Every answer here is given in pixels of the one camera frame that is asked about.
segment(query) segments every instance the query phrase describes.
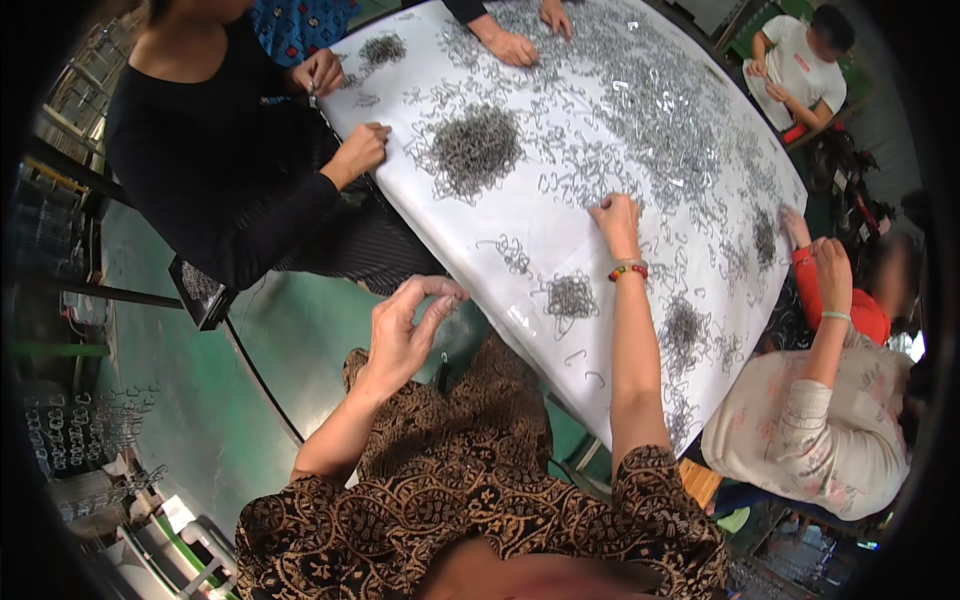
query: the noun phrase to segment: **white table cover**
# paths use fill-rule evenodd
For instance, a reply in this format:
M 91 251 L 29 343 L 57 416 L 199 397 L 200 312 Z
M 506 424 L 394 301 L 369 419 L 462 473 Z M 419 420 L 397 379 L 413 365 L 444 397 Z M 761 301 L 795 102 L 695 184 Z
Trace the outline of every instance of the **white table cover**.
M 756 207 L 764 208 L 774 220 L 779 220 L 779 204 L 791 204 L 803 212 L 806 193 L 786 152 L 762 117 L 696 42 L 638 0 L 587 1 L 622 13 L 620 20 L 610 23 L 611 28 L 629 35 L 636 28 L 631 23 L 645 19 L 645 23 L 652 24 L 676 44 L 674 48 L 679 48 L 687 60 L 700 62 L 705 67 L 704 77 L 713 78 L 713 87 L 730 99 L 732 118 L 720 127 L 725 136 L 730 136 L 725 139 L 750 135 L 762 149 L 760 160 L 766 162 L 762 166 L 776 169 L 776 180 L 781 186 L 774 195 L 749 189 L 745 163 L 731 160 L 723 165 L 719 180 L 706 192 L 706 202 L 726 206 L 726 221 L 703 223 L 701 215 L 699 225 L 694 224 L 693 212 L 685 206 L 661 209 L 650 173 L 633 161 L 621 165 L 619 174 L 601 176 L 595 191 L 591 188 L 594 200 L 599 200 L 624 184 L 632 185 L 634 196 L 642 199 L 644 213 L 639 237 L 644 258 L 651 265 L 648 295 L 658 331 L 664 326 L 666 309 L 675 296 L 685 298 L 706 315 L 707 329 L 693 353 L 695 364 L 690 369 L 672 371 L 663 367 L 663 407 L 675 450 L 680 454 L 723 400 L 749 357 L 788 270 L 788 240 L 783 234 L 777 239 L 773 266 L 765 270 L 758 266 L 753 246 Z M 495 6 L 490 4 L 488 8 L 496 10 Z M 517 0 L 501 10 L 514 11 L 514 15 L 516 11 L 527 11 L 530 18 L 536 19 L 538 6 L 539 2 Z M 565 6 L 570 7 L 576 27 L 576 7 Z M 587 212 L 570 205 L 576 204 L 576 198 L 571 201 L 571 194 L 575 196 L 577 190 L 571 192 L 569 185 L 562 185 L 563 181 L 570 181 L 564 179 L 571 173 L 568 164 L 560 160 L 551 163 L 543 146 L 529 140 L 543 140 L 544 132 L 563 124 L 565 136 L 561 145 L 565 144 L 568 150 L 577 145 L 582 148 L 587 142 L 603 142 L 613 152 L 620 152 L 623 144 L 602 122 L 590 116 L 591 99 L 599 98 L 612 82 L 584 76 L 583 68 L 574 72 L 565 66 L 561 72 L 571 87 L 566 97 L 558 98 L 555 91 L 534 91 L 535 86 L 504 88 L 502 79 L 497 78 L 506 74 L 520 81 L 528 71 L 502 64 L 486 52 L 480 53 L 473 65 L 464 65 L 461 60 L 455 65 L 439 45 L 442 29 L 452 24 L 450 13 L 439 0 L 434 0 L 382 19 L 341 40 L 332 49 L 344 57 L 345 72 L 356 76 L 359 85 L 337 90 L 322 99 L 322 109 L 343 138 L 363 122 L 378 121 L 393 127 L 387 159 L 375 173 L 384 194 L 430 251 L 470 290 L 504 340 L 538 370 L 565 408 L 610 447 L 614 286 L 606 276 L 612 269 L 612 259 Z M 358 56 L 362 44 L 371 37 L 390 33 L 402 39 L 406 56 L 374 70 L 365 69 Z M 577 37 L 567 43 L 577 43 Z M 610 60 L 626 59 L 622 51 L 611 48 Z M 521 117 L 522 135 L 527 140 L 523 146 L 526 157 L 497 186 L 483 190 L 469 202 L 443 198 L 435 178 L 415 162 L 415 155 L 429 145 L 424 125 L 435 123 L 444 115 L 459 114 L 466 104 L 489 100 L 493 88 L 497 88 L 500 106 Z M 531 118 L 531 103 L 542 105 L 544 100 L 549 113 Z M 563 151 L 556 150 L 556 145 L 554 148 L 551 152 L 555 155 Z M 499 247 L 484 243 L 501 239 L 507 243 Z M 747 256 L 746 268 L 741 265 L 738 270 L 732 264 L 732 254 L 723 252 L 724 248 L 740 250 L 742 256 Z M 510 269 L 505 257 L 528 257 L 529 273 Z M 589 277 L 599 314 L 558 324 L 553 316 L 544 314 L 548 295 L 537 293 L 540 282 L 577 270 Z

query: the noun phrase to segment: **green bangle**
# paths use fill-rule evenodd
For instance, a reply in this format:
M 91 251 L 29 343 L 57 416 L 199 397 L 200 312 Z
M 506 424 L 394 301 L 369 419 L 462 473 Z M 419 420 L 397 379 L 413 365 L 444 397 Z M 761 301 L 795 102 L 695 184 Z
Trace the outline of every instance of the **green bangle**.
M 837 312 L 835 310 L 825 310 L 824 312 L 820 313 L 820 316 L 824 319 L 843 319 L 848 323 L 852 323 L 850 315 L 847 313 Z

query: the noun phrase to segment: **red sleeve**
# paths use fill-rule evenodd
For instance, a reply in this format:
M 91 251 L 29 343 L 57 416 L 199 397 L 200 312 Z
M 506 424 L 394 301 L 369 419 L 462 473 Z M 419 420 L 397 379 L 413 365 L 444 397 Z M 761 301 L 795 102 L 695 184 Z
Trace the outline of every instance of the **red sleeve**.
M 820 288 L 817 287 L 817 267 L 813 264 L 808 248 L 793 252 L 793 273 L 797 278 L 797 291 L 800 292 L 800 306 L 804 308 L 806 324 L 814 331 L 823 319 L 824 306 L 820 302 Z
M 853 303 L 850 308 L 850 320 L 853 328 L 883 346 L 890 337 L 890 320 L 876 305 L 873 298 L 863 290 L 853 290 Z

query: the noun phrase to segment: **beaded bracelet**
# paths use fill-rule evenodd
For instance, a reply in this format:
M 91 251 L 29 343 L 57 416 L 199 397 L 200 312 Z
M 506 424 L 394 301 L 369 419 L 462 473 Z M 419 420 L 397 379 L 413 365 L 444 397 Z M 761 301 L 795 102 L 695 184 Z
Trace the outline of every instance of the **beaded bracelet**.
M 607 280 L 616 281 L 618 277 L 626 273 L 628 270 L 640 273 L 640 275 L 643 276 L 644 280 L 646 280 L 647 278 L 647 275 L 648 275 L 647 268 L 642 265 L 630 265 L 629 267 L 627 265 L 620 265 L 619 267 L 611 271 L 611 273 L 607 276 Z
M 850 315 L 847 313 L 837 312 L 835 310 L 825 310 L 820 313 L 820 316 L 824 319 L 843 319 L 844 321 L 852 323 Z

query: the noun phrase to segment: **hand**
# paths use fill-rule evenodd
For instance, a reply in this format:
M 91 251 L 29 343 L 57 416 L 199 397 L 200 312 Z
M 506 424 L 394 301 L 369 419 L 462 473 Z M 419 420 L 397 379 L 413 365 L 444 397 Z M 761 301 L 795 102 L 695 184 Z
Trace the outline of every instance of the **hand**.
M 626 194 L 610 194 L 599 206 L 591 208 L 590 216 L 596 221 L 607 240 L 613 260 L 640 258 L 640 246 L 636 240 L 636 224 L 640 220 L 640 207 Z
M 796 209 L 784 204 L 780 209 L 780 217 L 797 248 L 806 248 L 813 243 L 810 240 L 810 230 L 806 227 L 806 219 Z
M 414 325 L 417 307 L 428 296 L 437 299 Z M 440 323 L 469 297 L 467 290 L 441 276 L 414 275 L 400 284 L 373 308 L 370 360 L 357 374 L 357 384 L 370 386 L 377 397 L 392 396 L 423 366 Z
M 329 48 L 323 48 L 294 67 L 293 80 L 307 93 L 312 82 L 314 93 L 323 97 L 344 82 L 344 68 L 340 66 L 340 57 L 333 54 Z
M 753 62 L 747 65 L 747 75 L 751 77 L 760 77 L 761 79 L 767 79 L 767 60 L 754 59 Z
M 570 24 L 570 18 L 566 16 L 560 0 L 543 0 L 543 4 L 540 5 L 540 19 L 550 26 L 554 34 L 563 30 L 564 37 L 567 39 L 573 37 L 573 26 Z
M 383 146 L 390 131 L 389 125 L 379 123 L 358 125 L 320 172 L 333 181 L 337 189 L 344 189 L 348 183 L 383 162 L 387 155 Z
M 790 94 L 786 93 L 786 90 L 783 89 L 781 85 L 767 82 L 764 89 L 767 90 L 767 95 L 770 96 L 774 102 L 786 102 L 790 99 Z
M 836 239 L 818 238 L 810 247 L 817 266 L 817 286 L 824 310 L 850 314 L 853 274 L 843 244 Z
M 539 56 L 530 40 L 520 34 L 500 30 L 482 41 L 498 59 L 512 66 L 530 66 Z

